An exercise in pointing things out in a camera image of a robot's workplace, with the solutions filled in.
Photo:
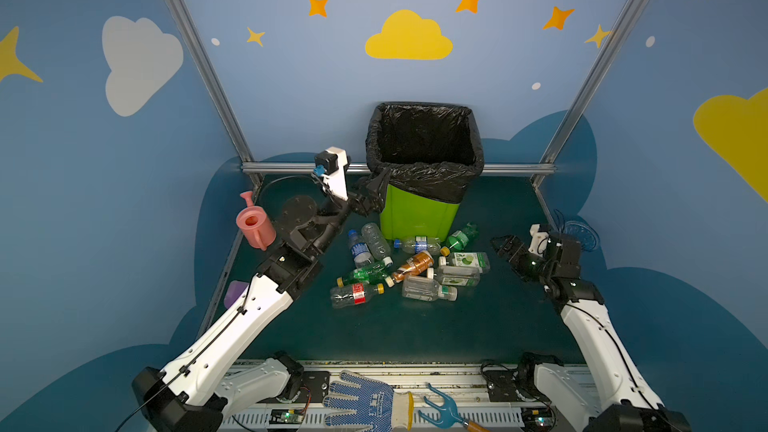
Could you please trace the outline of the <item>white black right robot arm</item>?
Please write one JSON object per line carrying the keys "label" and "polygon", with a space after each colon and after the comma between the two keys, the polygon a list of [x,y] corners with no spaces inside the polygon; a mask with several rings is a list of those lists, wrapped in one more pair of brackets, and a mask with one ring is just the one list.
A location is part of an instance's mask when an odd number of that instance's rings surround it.
{"label": "white black right robot arm", "polygon": [[540,284],[575,339],[594,381],[589,394],[555,356],[525,353],[515,370],[524,396],[560,412],[576,431],[688,431],[632,361],[597,286],[581,275],[581,244],[538,224],[530,244],[514,235],[492,239],[494,252],[525,282]]}

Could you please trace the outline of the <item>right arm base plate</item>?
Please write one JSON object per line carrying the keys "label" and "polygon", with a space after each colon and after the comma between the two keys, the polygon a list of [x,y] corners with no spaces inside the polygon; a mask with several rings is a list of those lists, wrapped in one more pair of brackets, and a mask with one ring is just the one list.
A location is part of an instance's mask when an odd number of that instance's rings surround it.
{"label": "right arm base plate", "polygon": [[491,402],[537,402],[538,399],[517,385],[515,369],[504,367],[482,367],[481,376]]}

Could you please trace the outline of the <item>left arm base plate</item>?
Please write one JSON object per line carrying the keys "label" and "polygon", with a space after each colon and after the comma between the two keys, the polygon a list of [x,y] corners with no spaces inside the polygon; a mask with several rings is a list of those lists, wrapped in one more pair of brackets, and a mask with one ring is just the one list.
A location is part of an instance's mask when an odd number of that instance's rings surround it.
{"label": "left arm base plate", "polygon": [[327,371],[304,371],[301,376],[292,375],[286,389],[279,396],[283,403],[321,402],[327,395],[331,374]]}

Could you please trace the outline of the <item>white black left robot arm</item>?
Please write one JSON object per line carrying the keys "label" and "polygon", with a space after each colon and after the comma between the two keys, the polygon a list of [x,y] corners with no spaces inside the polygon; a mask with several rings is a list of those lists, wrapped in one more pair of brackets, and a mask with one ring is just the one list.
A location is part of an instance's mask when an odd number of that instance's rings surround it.
{"label": "white black left robot arm", "polygon": [[301,368],[281,353],[257,368],[225,375],[254,339],[312,284],[322,255],[351,214],[383,210],[392,171],[332,187],[321,177],[326,199],[298,195],[274,222],[279,242],[268,249],[246,291],[191,346],[163,368],[147,367],[133,380],[138,410],[157,431],[216,431],[229,416],[267,398],[297,391]]}

